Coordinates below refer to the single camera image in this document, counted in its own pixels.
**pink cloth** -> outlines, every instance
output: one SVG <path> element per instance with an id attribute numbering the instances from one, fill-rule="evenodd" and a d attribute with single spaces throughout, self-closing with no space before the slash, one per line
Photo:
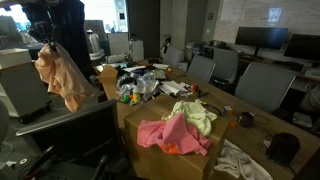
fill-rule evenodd
<path id="1" fill-rule="evenodd" d="M 169 154 L 199 151 L 206 155 L 211 141 L 199 133 L 197 127 L 186 125 L 184 114 L 178 113 L 168 121 L 142 120 L 137 143 L 143 147 L 157 144 L 163 152 Z"/>
<path id="2" fill-rule="evenodd" d="M 58 43 L 57 52 L 51 51 L 46 44 L 38 53 L 35 66 L 42 81 L 49 84 L 48 92 L 60 94 L 67 108 L 77 111 L 85 97 L 93 96 L 94 88 L 84 78 L 69 53 Z"/>

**door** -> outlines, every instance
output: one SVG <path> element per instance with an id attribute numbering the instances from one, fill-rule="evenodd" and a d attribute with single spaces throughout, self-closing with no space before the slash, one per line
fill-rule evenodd
<path id="1" fill-rule="evenodd" d="M 143 41 L 144 57 L 160 54 L 160 0 L 127 0 L 130 38 Z"/>

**small bottle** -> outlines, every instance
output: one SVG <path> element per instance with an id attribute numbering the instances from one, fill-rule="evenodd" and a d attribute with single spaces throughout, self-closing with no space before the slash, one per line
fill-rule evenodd
<path id="1" fill-rule="evenodd" d="M 139 90 L 139 87 L 138 87 L 138 83 L 137 83 L 137 80 L 134 80 L 134 83 L 133 83 L 133 102 L 139 102 L 140 101 L 140 90 Z"/>

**whiteboard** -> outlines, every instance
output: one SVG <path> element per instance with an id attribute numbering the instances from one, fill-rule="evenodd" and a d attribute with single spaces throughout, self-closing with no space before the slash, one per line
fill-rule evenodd
<path id="1" fill-rule="evenodd" d="M 239 27 L 320 35 L 320 0 L 221 0 L 213 39 L 234 43 Z"/>

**pink towel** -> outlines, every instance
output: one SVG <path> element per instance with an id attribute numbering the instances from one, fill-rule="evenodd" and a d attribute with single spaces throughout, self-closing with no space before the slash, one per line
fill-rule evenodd
<path id="1" fill-rule="evenodd" d="M 85 97 L 93 96 L 94 88 L 84 78 L 69 53 L 58 43 L 57 52 L 51 51 L 46 44 L 38 53 L 35 66 L 41 80 L 48 83 L 48 92 L 60 94 L 67 108 L 77 111 Z"/>
<path id="2" fill-rule="evenodd" d="M 199 151 L 206 155 L 211 141 L 199 133 L 197 127 L 186 125 L 184 114 L 178 113 L 168 121 L 142 120 L 137 143 L 143 147 L 158 144 L 163 152 L 169 154 Z"/>

